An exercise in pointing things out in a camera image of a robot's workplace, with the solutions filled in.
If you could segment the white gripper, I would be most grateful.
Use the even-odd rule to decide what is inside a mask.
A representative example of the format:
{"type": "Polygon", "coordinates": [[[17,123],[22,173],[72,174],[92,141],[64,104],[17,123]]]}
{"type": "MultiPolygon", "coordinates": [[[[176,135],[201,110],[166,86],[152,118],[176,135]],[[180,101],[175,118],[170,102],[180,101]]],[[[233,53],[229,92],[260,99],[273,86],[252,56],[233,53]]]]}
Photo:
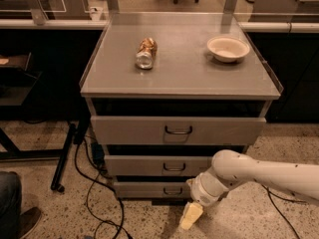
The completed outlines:
{"type": "Polygon", "coordinates": [[[196,178],[186,181],[190,188],[190,197],[194,202],[188,202],[184,207],[179,226],[189,230],[195,221],[202,215],[203,207],[213,205],[228,192],[228,188],[209,172],[203,172],[196,178]]]}

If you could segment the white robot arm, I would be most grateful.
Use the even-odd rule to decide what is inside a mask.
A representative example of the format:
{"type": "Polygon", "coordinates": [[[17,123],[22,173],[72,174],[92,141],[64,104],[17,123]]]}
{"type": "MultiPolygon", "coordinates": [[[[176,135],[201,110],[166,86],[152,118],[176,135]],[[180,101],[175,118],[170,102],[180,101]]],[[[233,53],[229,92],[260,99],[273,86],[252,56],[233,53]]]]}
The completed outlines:
{"type": "Polygon", "coordinates": [[[224,194],[246,182],[256,182],[308,203],[319,204],[319,166],[264,161],[224,149],[211,160],[210,168],[186,183],[191,202],[184,207],[179,226],[188,230],[224,194]]]}

